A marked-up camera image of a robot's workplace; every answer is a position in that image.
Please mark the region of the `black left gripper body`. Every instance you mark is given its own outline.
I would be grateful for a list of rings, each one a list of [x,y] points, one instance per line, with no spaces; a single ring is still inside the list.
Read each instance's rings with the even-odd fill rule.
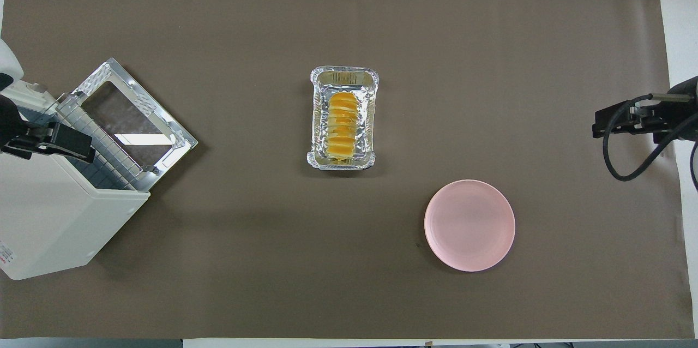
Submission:
[[[19,146],[27,151],[48,150],[54,147],[54,132],[55,122],[27,127],[27,132],[19,136]]]

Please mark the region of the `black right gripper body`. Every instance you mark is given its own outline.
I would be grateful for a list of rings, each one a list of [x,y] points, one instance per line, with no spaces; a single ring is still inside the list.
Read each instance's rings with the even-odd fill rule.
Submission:
[[[683,122],[683,102],[658,100],[647,104],[648,99],[634,102],[634,134],[673,133]]]

